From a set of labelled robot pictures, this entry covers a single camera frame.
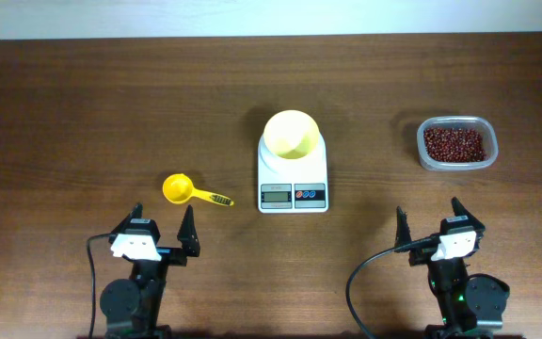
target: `white wall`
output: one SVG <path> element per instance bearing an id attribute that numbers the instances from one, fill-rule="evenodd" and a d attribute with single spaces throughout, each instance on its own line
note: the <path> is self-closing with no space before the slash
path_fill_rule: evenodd
<path id="1" fill-rule="evenodd" d="M 0 0 L 0 39 L 542 31 L 542 0 Z"/>

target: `wood grain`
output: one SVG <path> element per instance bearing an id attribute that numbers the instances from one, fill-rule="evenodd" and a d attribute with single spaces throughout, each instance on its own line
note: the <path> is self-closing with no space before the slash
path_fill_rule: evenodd
<path id="1" fill-rule="evenodd" d="M 327 141 L 326 214 L 256 209 L 258 138 L 287 108 Z M 497 162 L 423 169 L 417 127 L 443 115 L 488 119 Z M 421 237 L 457 196 L 487 226 L 470 272 L 512 289 L 502 332 L 542 338 L 542 34 L 0 41 L 0 338 L 86 335 L 86 239 L 143 202 L 177 245 L 184 207 L 161 192 L 174 172 L 236 205 L 193 201 L 201 257 L 169 271 L 161 324 L 358 332 L 344 284 L 392 245 L 395 207 Z M 98 291 L 128 276 L 105 243 L 94 256 Z M 357 278 L 355 307 L 379 332 L 437 324 L 425 277 L 389 256 Z"/>

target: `clear plastic container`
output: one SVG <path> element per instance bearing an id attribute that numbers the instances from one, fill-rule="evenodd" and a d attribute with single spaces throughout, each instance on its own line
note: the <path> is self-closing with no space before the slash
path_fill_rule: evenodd
<path id="1" fill-rule="evenodd" d="M 428 128 L 466 128 L 477 131 L 482 136 L 482 146 L 486 153 L 486 160 L 469 163 L 447 163 L 436 161 L 428 155 L 423 140 L 423 131 Z M 488 121 L 478 117 L 435 117 L 424 121 L 418 129 L 418 151 L 420 163 L 427 170 L 478 170 L 486 168 L 497 159 L 499 146 L 495 130 Z"/>

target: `digital kitchen scale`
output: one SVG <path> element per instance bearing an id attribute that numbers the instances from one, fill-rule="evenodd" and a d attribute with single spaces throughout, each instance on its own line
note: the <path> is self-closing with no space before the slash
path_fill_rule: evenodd
<path id="1" fill-rule="evenodd" d="M 259 210 L 263 213 L 326 212 L 326 142 L 321 134 L 316 147 L 304 157 L 285 159 L 259 141 Z"/>

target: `red beans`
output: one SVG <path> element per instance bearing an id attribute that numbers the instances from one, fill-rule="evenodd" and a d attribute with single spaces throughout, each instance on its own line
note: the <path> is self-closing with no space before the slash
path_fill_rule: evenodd
<path id="1" fill-rule="evenodd" d="M 463 163 L 484 161 L 480 133 L 464 128 L 428 128 L 423 131 L 428 155 L 437 161 Z"/>

